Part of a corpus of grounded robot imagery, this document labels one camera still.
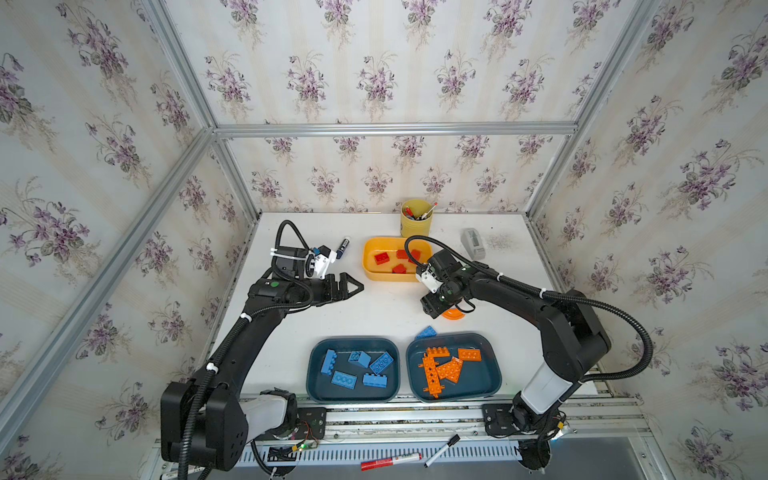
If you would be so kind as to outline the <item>orange curved lego piece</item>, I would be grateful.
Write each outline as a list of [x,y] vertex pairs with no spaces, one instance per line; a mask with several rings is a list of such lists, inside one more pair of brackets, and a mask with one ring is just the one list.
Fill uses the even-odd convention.
[[441,316],[450,321],[458,321],[463,319],[466,314],[457,308],[451,308],[443,312]]

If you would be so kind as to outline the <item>blue long lego brick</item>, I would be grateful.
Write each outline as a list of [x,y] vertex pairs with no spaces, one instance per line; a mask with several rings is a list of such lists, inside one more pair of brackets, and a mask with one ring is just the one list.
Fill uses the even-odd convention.
[[417,339],[421,339],[421,338],[431,338],[431,337],[434,337],[434,336],[436,336],[436,335],[437,335],[437,332],[436,332],[436,330],[435,330],[433,327],[431,327],[431,326],[428,326],[428,327],[426,327],[425,329],[423,329],[421,332],[419,332],[419,333],[417,334],[416,338],[417,338]]

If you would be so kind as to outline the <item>blue sloped lego brick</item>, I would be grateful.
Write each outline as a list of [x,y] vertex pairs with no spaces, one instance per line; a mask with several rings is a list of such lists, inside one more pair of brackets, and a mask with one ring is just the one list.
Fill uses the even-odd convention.
[[358,367],[367,369],[371,363],[371,357],[364,351],[352,351],[348,356],[348,362]]

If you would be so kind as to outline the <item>large blue lego block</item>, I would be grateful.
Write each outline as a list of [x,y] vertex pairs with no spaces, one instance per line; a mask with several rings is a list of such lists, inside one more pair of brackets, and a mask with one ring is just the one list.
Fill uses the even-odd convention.
[[393,363],[394,358],[388,352],[384,352],[370,363],[369,368],[375,375],[381,375]]

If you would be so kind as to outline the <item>orange lego brick pair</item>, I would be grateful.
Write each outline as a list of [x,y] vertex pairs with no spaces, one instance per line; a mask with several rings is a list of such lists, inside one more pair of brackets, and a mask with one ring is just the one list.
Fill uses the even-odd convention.
[[458,359],[463,362],[481,362],[482,353],[479,349],[459,348]]

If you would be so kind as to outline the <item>long orange lego plate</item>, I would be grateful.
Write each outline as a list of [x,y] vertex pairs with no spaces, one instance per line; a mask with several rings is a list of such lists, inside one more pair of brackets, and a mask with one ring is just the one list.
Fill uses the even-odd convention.
[[428,393],[433,399],[438,399],[443,393],[444,386],[441,383],[441,379],[437,371],[435,358],[430,355],[425,355],[422,358],[420,367],[424,371],[427,384],[427,386],[424,388],[424,391]]

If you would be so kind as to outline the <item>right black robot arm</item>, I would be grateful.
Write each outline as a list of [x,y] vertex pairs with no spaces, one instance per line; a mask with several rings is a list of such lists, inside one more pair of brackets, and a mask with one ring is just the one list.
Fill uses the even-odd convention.
[[[652,362],[654,346],[649,332],[618,307],[575,289],[562,293],[534,287],[472,261],[429,236],[408,237],[404,249],[416,265],[417,278],[429,290],[420,300],[428,316],[436,318],[461,303],[472,306],[478,300],[510,312],[538,330],[543,363],[510,408],[515,428],[521,432],[531,432],[554,419],[581,385],[631,378]],[[599,310],[625,321],[641,340],[641,356],[634,365],[615,372],[591,371],[611,350]]]

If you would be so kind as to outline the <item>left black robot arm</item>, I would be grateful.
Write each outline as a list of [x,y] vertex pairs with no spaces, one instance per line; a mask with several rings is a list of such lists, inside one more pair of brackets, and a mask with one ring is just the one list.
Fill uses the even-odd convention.
[[286,316],[346,301],[363,291],[348,273],[328,273],[336,253],[302,240],[282,243],[294,222],[277,228],[270,265],[250,287],[243,309],[208,360],[188,380],[172,382],[160,400],[161,456],[188,478],[193,467],[206,478],[229,471],[246,445],[264,434],[291,434],[298,425],[296,397],[286,390],[266,390],[251,401],[240,400],[245,380],[269,336]]

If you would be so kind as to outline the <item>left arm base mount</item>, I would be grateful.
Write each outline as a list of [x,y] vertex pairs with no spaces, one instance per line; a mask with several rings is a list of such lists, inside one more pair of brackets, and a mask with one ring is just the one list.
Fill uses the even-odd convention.
[[323,439],[327,409],[300,407],[294,393],[274,388],[241,401],[248,424],[248,441]]

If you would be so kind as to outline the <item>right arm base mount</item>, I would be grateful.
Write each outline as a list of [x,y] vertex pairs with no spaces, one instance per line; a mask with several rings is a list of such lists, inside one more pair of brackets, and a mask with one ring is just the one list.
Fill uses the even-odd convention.
[[511,402],[483,404],[481,410],[485,433],[494,438],[512,435],[552,438],[566,422],[566,414],[558,401],[544,413],[536,413],[520,395]]

